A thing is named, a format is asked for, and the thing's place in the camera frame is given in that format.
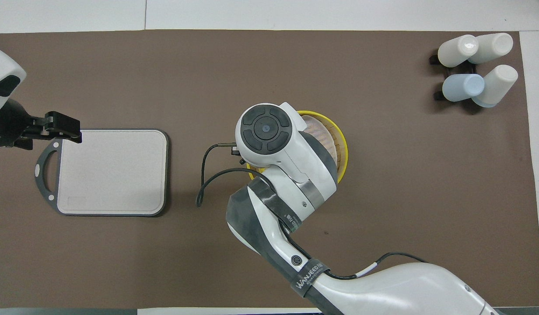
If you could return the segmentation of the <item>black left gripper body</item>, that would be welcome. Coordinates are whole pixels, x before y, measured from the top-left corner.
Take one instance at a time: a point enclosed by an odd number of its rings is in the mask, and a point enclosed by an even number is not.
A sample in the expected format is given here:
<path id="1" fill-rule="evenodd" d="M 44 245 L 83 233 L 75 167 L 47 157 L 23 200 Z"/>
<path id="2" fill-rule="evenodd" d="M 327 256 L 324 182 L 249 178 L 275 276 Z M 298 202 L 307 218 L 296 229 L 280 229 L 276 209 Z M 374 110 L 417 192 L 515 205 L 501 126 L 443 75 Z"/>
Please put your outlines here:
<path id="1" fill-rule="evenodd" d="M 34 117 L 29 115 L 24 107 L 15 100 L 7 100 L 0 109 L 0 147 L 18 147 L 33 150 L 33 140 L 46 140 L 36 131 Z"/>

